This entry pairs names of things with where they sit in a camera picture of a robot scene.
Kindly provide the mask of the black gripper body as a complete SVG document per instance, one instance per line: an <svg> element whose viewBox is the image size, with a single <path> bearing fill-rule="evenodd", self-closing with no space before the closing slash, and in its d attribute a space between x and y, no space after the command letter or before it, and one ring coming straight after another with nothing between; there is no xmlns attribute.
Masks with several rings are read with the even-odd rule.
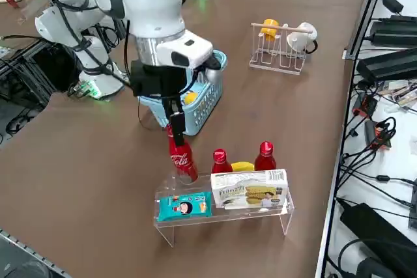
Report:
<svg viewBox="0 0 417 278"><path fill-rule="evenodd" d="M153 66L131 62L130 86L134 96L174 96L187 85L186 70L174 66Z"/></svg>

